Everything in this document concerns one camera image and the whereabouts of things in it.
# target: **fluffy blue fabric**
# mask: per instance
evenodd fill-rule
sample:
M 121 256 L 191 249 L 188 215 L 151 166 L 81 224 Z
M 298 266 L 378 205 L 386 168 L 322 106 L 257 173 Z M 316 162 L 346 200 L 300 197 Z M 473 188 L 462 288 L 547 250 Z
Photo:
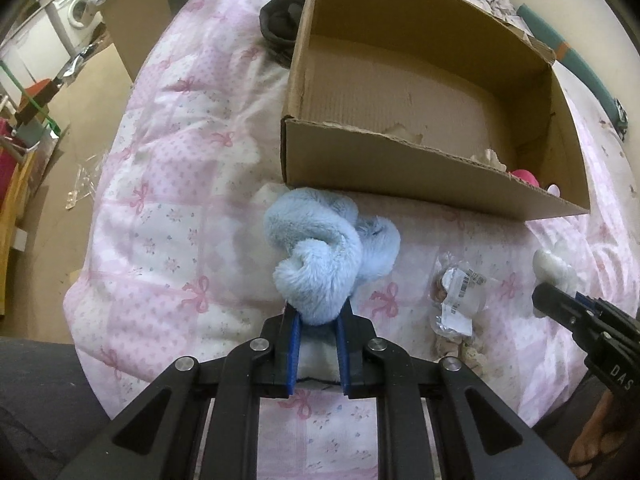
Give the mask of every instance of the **fluffy blue fabric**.
M 311 188 L 276 200 L 264 231 L 289 254 L 273 273 L 276 288 L 309 325 L 334 320 L 357 286 L 391 272 L 400 249 L 390 220 L 359 218 L 350 198 Z

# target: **silver bolt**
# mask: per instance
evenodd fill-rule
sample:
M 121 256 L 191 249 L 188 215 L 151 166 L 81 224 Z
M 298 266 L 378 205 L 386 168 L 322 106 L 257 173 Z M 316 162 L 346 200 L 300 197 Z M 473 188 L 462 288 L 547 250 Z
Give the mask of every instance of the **silver bolt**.
M 261 352 L 262 350 L 269 348 L 269 341 L 263 337 L 257 337 L 249 343 L 249 346 L 251 347 L 251 350 Z
M 445 357 L 440 362 L 442 363 L 442 366 L 444 366 L 445 370 L 449 370 L 449 372 L 457 372 L 462 368 L 460 359 L 456 359 L 455 357 Z
M 193 368 L 193 365 L 195 364 L 195 361 L 191 357 L 178 357 L 175 360 L 175 369 L 179 372 L 188 372 Z
M 386 341 L 381 337 L 374 337 L 373 339 L 369 339 L 367 346 L 375 352 L 382 352 L 386 349 Z

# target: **green cable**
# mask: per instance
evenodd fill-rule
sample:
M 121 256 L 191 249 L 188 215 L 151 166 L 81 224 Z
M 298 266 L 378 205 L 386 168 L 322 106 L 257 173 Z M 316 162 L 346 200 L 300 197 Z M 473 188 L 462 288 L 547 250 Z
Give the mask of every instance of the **green cable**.
M 56 121 L 54 121 L 51 117 L 49 117 L 49 114 L 47 114 L 42 108 L 40 108 L 40 105 L 33 100 L 33 97 L 27 94 L 27 91 L 22 87 L 20 82 L 11 73 L 11 70 L 9 70 L 9 67 L 5 65 L 4 61 L 2 60 L 0 60 L 0 68 L 4 70 L 4 72 L 9 76 L 9 79 L 14 83 L 14 85 L 18 87 L 22 95 L 24 95 L 33 106 L 35 106 L 36 110 L 41 112 L 44 115 L 45 119 L 47 120 L 47 123 L 49 123 L 49 127 L 58 136 L 60 134 L 60 127 L 58 126 Z

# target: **pink ball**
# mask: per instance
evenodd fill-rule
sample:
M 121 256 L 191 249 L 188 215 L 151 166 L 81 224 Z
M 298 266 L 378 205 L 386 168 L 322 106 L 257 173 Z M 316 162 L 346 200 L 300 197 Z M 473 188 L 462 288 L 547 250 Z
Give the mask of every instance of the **pink ball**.
M 518 178 L 524 180 L 525 182 L 529 182 L 532 186 L 540 187 L 538 180 L 533 176 L 533 173 L 527 170 L 515 170 L 511 171 L 513 176 L 517 176 Z

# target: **bed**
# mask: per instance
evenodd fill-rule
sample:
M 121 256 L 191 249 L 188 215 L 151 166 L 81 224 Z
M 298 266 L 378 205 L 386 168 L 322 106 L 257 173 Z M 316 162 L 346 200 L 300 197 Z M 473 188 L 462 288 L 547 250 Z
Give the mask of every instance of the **bed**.
M 283 255 L 262 233 L 286 191 L 279 119 L 288 71 L 267 54 L 258 12 L 268 0 L 190 0 L 142 67 L 105 161 L 86 260 L 65 315 L 98 399 L 115 416 L 175 358 L 227 354 L 282 310 L 271 273 Z M 470 0 L 525 28 L 508 0 Z M 570 334 L 533 316 L 532 255 L 563 239 L 583 293 L 635 315 L 640 300 L 638 190 L 615 130 L 586 87 L 556 63 L 580 137 L 590 215 L 526 223 L 449 207 L 351 194 L 391 218 L 402 244 L 391 275 L 352 300 L 379 335 L 434 358 L 428 291 L 443 253 L 495 278 L 474 321 L 483 379 L 528 424 L 584 375 Z M 323 355 L 299 376 L 327 380 Z M 258 477 L 376 478 L 373 400 L 299 383 L 263 400 Z

